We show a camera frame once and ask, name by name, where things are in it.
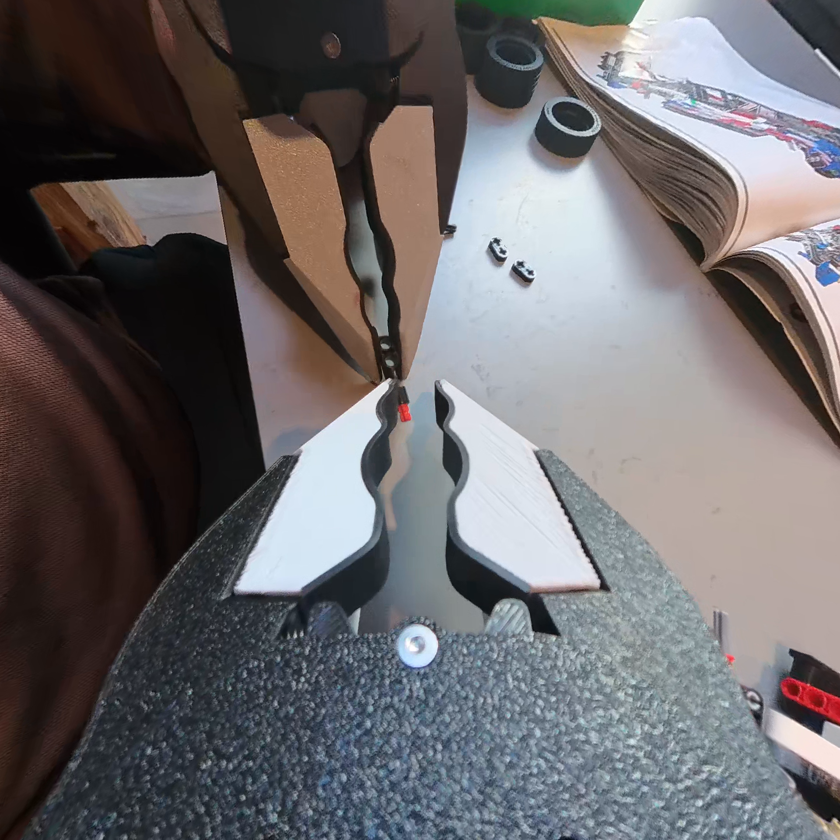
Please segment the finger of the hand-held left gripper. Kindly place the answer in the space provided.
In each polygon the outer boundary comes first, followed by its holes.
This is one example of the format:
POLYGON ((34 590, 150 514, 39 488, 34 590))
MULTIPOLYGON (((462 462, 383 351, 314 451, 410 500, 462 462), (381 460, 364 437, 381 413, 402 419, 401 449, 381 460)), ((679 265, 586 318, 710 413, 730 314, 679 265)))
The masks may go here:
POLYGON ((387 336, 397 376, 405 380, 417 355, 442 248, 433 107, 396 106, 364 138, 362 162, 369 220, 384 258, 387 336))
POLYGON ((328 145, 286 114, 243 127, 286 244, 285 264, 344 351, 382 380, 362 292, 346 250, 346 216, 328 145))

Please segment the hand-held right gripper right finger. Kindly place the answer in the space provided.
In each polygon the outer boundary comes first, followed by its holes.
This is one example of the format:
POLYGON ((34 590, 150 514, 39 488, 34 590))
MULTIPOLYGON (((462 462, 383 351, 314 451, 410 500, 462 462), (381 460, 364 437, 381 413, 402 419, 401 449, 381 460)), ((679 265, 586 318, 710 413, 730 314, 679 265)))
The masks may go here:
POLYGON ((598 592, 602 576, 536 444, 447 380, 435 382, 447 504, 446 569, 456 591, 489 615, 522 602, 547 621, 546 595, 598 592))

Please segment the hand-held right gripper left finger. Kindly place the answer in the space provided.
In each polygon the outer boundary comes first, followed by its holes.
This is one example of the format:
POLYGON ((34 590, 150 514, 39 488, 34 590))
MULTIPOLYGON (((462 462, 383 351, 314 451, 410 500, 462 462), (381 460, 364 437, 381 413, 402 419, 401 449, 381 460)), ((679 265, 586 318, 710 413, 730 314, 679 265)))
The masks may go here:
POLYGON ((233 580, 233 600, 358 612, 389 571, 379 487, 398 384, 386 381, 299 447, 233 580))

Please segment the black striped panel with red pin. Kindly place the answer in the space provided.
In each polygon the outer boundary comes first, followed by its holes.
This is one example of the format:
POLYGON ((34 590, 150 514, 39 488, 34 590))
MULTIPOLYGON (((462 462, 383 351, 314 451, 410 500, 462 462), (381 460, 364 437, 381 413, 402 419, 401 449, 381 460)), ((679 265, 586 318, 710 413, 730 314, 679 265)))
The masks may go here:
POLYGON ((399 376, 403 368, 396 342, 387 335, 380 335, 377 337, 377 343, 381 376, 385 380, 391 380, 397 383, 398 416, 402 423, 409 423, 412 421, 410 397, 403 380, 399 376))

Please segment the person's left forearm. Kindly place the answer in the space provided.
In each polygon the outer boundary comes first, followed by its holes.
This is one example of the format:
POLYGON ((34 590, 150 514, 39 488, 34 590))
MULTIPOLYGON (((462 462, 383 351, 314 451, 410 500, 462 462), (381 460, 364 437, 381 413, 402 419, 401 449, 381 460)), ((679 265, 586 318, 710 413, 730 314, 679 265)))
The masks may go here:
POLYGON ((2 182, 211 169, 149 2, 1 2, 2 182))

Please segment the grey desk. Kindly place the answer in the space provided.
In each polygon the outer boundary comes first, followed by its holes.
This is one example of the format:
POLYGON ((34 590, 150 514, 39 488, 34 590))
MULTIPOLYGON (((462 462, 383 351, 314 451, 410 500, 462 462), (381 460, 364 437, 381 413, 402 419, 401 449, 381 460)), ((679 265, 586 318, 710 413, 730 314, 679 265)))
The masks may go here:
POLYGON ((363 628, 410 607, 479 625, 448 582, 433 379, 443 376, 581 478, 583 524, 630 571, 665 556, 674 608, 624 618, 612 593, 562 595, 560 636, 444 632, 400 664, 396 633, 342 645, 304 697, 312 759, 279 758, 278 837, 825 838, 746 711, 737 676, 778 646, 838 665, 838 449, 603 142, 541 151, 537 102, 504 112, 466 80, 466 152, 408 381, 415 423, 385 481, 392 578, 363 628), (505 264, 488 252, 508 248, 505 264), (527 286, 516 259, 535 270, 527 286), (729 614, 734 672, 712 634, 729 614))

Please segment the black toy tire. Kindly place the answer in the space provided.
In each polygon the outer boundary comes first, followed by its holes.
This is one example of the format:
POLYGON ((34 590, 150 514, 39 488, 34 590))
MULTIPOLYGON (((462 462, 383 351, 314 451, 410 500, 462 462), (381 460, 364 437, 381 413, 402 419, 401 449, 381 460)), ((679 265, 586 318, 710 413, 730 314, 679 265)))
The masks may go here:
POLYGON ((487 41, 498 30, 501 19, 478 2, 463 2, 455 5, 455 21, 465 72, 474 76, 484 59, 487 41))
POLYGON ((533 133, 546 151, 572 160, 586 156, 601 131, 602 121, 588 104, 558 97, 543 104, 533 133))
POLYGON ((531 100, 543 68, 538 44, 513 34, 491 36, 476 73, 483 99, 502 109, 521 109, 531 100))

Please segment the person's black trousers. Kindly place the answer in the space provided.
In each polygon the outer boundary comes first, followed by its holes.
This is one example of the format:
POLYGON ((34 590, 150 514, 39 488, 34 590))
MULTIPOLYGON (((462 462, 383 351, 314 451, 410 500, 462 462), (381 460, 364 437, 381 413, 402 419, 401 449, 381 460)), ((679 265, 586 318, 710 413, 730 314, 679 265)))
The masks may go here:
POLYGON ((192 426, 202 533, 265 471, 228 247, 168 234, 154 245, 97 250, 80 272, 102 282, 192 426))

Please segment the green round object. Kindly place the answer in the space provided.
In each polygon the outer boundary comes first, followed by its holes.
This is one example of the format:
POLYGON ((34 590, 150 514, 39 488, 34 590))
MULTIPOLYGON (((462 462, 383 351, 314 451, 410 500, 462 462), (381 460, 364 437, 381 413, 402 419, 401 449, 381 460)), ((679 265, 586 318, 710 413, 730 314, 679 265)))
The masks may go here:
POLYGON ((578 25, 628 25, 643 1, 457 1, 473 4, 501 17, 554 18, 578 25))

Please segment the open instruction book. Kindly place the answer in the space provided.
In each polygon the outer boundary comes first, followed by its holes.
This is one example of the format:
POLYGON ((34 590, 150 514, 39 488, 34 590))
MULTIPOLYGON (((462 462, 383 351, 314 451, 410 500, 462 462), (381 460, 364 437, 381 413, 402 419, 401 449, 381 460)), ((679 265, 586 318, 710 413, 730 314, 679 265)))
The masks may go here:
POLYGON ((700 270, 834 429, 839 420, 838 108, 754 69, 705 17, 583 26, 545 47, 700 270))

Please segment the striped toy brick truck body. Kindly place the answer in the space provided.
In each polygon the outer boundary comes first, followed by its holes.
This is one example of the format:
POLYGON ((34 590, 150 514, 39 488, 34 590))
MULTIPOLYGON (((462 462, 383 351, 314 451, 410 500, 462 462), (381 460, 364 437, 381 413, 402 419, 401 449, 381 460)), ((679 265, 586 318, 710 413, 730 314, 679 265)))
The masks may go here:
POLYGON ((762 730, 796 793, 838 830, 839 675, 818 658, 778 646, 762 678, 762 730))

